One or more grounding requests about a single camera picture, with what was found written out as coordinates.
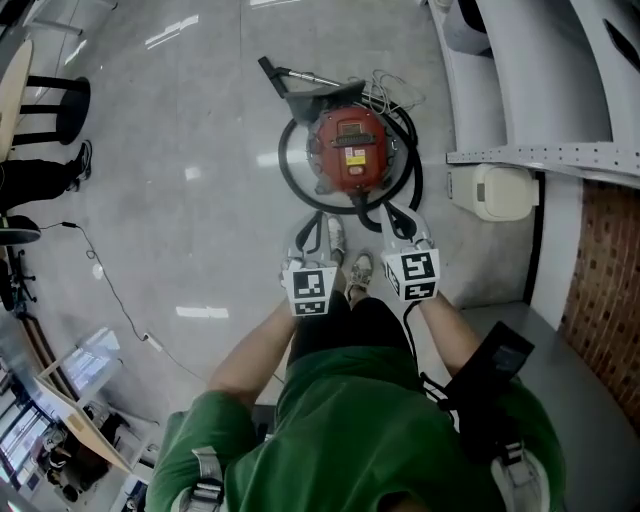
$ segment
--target black hose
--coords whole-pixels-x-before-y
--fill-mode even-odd
[[[367,202],[367,195],[362,194],[358,196],[351,197],[354,206],[334,206],[330,204],[323,203],[314,199],[309,194],[307,194],[302,188],[298,185],[296,180],[293,178],[291,173],[291,169],[289,167],[289,162],[287,161],[287,147],[289,145],[289,139],[291,138],[291,134],[293,130],[295,130],[298,123],[295,119],[291,119],[287,126],[285,126],[282,135],[280,136],[280,142],[278,143],[278,162],[280,163],[280,171],[282,172],[282,176],[284,177],[287,185],[293,191],[293,193],[298,196],[298,198],[311,206],[316,210],[322,210],[327,213],[333,213],[336,215],[357,215],[360,219],[360,222],[371,231],[375,231],[380,233],[382,231],[382,227],[378,222],[372,221],[367,213],[375,208],[378,208],[383,202],[389,201],[393,197],[395,197],[406,185],[409,180],[409,176],[411,175],[411,171],[413,170],[414,175],[414,188],[413,188],[413,196],[411,197],[411,202],[409,203],[409,208],[412,210],[417,210],[418,206],[420,206],[420,201],[422,200],[422,188],[423,188],[423,176],[422,176],[422,163],[420,162],[420,155],[418,154],[418,135],[416,132],[416,127],[413,124],[413,121],[409,117],[407,112],[398,107],[395,103],[390,104],[392,109],[395,109],[395,113],[398,114],[402,123],[405,125],[406,130],[400,126],[391,116],[387,114],[383,114],[382,117],[389,124],[391,129],[396,133],[398,138],[402,141],[402,143],[407,148],[407,161],[405,162],[404,169],[398,181],[387,190],[382,196],[374,201]]]

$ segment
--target concrete floor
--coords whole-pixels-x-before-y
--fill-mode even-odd
[[[454,149],[438,39],[428,9],[410,0],[121,0],[112,12],[54,0],[46,17],[85,30],[81,38],[43,30],[31,37],[35,74],[91,81],[81,138],[94,145],[93,177],[79,193],[17,213],[40,226],[82,225],[138,331],[152,332],[202,379],[284,298],[277,279],[283,237],[309,211],[277,166],[290,113],[259,57],[340,81],[375,68],[401,76],[426,95],[411,112],[423,161],[442,162]],[[57,92],[36,92],[27,102],[59,101]],[[53,116],[29,116],[19,132],[48,131],[53,123]],[[294,154],[304,148],[298,135]],[[14,158],[64,162],[78,148],[79,140],[22,146]],[[305,162],[294,167],[301,179],[311,174]],[[440,249],[441,289],[455,303],[521,299],[532,217],[491,224],[458,209],[447,198],[444,165],[425,165],[421,212]],[[363,246],[380,252],[380,236],[353,218],[346,226],[347,264]],[[114,404],[160,422],[188,407],[204,383],[136,339],[105,279],[94,276],[96,261],[86,258],[80,232],[52,228],[25,248],[38,278],[31,310],[57,353],[101,327],[113,329],[125,365],[106,389]],[[377,270],[372,294],[401,314],[404,305]],[[193,318],[177,309],[206,307],[224,308],[228,317]],[[417,317],[411,322],[421,367],[444,382],[426,329]],[[261,401],[275,402],[280,389],[273,380]]]

